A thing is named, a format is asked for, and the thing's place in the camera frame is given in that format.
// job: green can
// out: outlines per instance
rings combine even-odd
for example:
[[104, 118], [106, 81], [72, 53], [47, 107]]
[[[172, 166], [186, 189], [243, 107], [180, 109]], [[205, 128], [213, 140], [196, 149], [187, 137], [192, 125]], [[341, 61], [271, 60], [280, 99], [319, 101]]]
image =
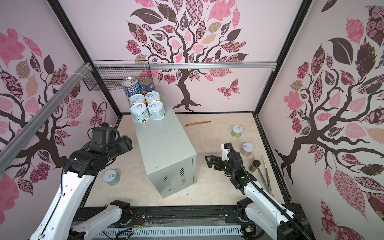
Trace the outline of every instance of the green can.
[[243, 128], [240, 125], [235, 125], [232, 128], [232, 137], [239, 138], [243, 133]]

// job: can label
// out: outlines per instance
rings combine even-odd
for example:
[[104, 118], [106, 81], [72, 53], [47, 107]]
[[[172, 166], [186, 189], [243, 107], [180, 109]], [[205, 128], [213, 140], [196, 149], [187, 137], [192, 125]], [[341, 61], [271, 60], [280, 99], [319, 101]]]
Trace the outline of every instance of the can label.
[[157, 99], [154, 99], [154, 100], [147, 100], [147, 99], [146, 99], [145, 101], [147, 101], [147, 105], [150, 104], [151, 102], [154, 102], [154, 101], [159, 101], [159, 102], [161, 102], [161, 101], [160, 101], [160, 98], [157, 98]]
[[124, 89], [125, 95], [127, 96], [128, 100], [133, 95], [141, 93], [141, 89], [139, 87], [139, 83], [136, 83], [135, 85], [133, 85], [131, 87], [124, 87], [123, 86], [123, 89]]
[[156, 91], [155, 90], [155, 84], [153, 84], [153, 83], [151, 83], [149, 85], [140, 85], [140, 88], [141, 88], [143, 95], [145, 95], [149, 92]]
[[151, 116], [151, 119], [153, 119], [153, 120], [161, 120], [166, 115], [166, 111], [165, 111], [164, 107], [162, 107], [161, 109], [159, 109], [157, 111], [149, 110], [149, 115]]
[[132, 115], [133, 119], [135, 119], [136, 122], [145, 122], [149, 118], [149, 113], [148, 113], [147, 109], [145, 109], [145, 111], [143, 113], [132, 113], [131, 112], [131, 115]]

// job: wallpaper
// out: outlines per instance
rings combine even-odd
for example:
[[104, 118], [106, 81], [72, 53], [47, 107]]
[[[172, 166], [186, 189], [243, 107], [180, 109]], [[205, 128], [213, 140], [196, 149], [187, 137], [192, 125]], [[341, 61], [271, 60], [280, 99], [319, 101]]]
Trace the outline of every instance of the wallpaper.
[[379, 1], [315, 2], [261, 112], [317, 239], [384, 233], [383, 30]]
[[[0, 149], [82, 64], [47, 2], [34, 0], [23, 3], [23, 8], [20, 4], [7, 3], [2, 8], [7, 11], [0, 11]], [[30, 237], [57, 192], [68, 157], [89, 140], [87, 130], [105, 116], [115, 124], [109, 107], [103, 104], [98, 109], [103, 101], [102, 93], [89, 92], [81, 81], [0, 176], [3, 237]]]
[[[300, 3], [129, 0], [114, 4], [84, 1], [79, 6], [61, 1], [93, 60], [139, 63], [275, 61]], [[89, 12], [79, 12], [81, 6], [87, 6]], [[89, 26], [83, 21], [85, 16], [98, 24]], [[254, 111], [269, 74], [270, 69], [152, 71], [176, 112]], [[113, 96], [122, 111], [129, 111], [125, 100], [120, 103], [123, 93]]]

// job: metal box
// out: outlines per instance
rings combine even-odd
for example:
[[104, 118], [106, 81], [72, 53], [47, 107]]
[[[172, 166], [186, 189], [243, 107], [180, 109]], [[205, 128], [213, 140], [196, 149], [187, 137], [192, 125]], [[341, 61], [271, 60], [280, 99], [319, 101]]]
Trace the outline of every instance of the metal box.
[[134, 122], [147, 176], [163, 198], [197, 181], [196, 151], [159, 86], [165, 116]]

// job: tin can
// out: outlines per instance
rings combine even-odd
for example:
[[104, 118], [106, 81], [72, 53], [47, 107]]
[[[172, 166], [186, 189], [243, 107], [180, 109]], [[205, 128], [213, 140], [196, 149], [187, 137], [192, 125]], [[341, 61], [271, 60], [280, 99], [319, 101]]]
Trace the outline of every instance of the tin can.
[[129, 101], [129, 98], [135, 94], [140, 94], [141, 89], [139, 86], [139, 81], [136, 78], [126, 78], [121, 82], [122, 88], [124, 89], [125, 95]]
[[147, 106], [144, 103], [136, 103], [131, 107], [131, 115], [136, 122], [145, 122], [149, 118]]
[[145, 100], [147, 101], [147, 104], [150, 104], [153, 101], [160, 101], [160, 94], [158, 92], [149, 92], [147, 95], [145, 95]]
[[232, 128], [232, 137], [238, 138], [243, 133], [243, 128], [240, 125], [235, 125]]
[[251, 156], [254, 149], [255, 148], [253, 147], [252, 143], [245, 142], [240, 149], [240, 153], [245, 157], [249, 157]]
[[103, 181], [109, 186], [116, 185], [120, 181], [120, 175], [115, 170], [110, 169], [104, 173]]
[[136, 103], [144, 103], [144, 104], [147, 104], [147, 102], [145, 101], [145, 98], [144, 98], [144, 95], [143, 94], [135, 94], [133, 95], [130, 99], [129, 99], [129, 102], [133, 105], [135, 105]]
[[153, 101], [148, 104], [148, 112], [153, 120], [161, 120], [166, 115], [163, 103], [160, 101]]
[[155, 85], [153, 84], [153, 79], [151, 77], [141, 78], [139, 81], [139, 85], [144, 95], [146, 95], [149, 92], [156, 91]]

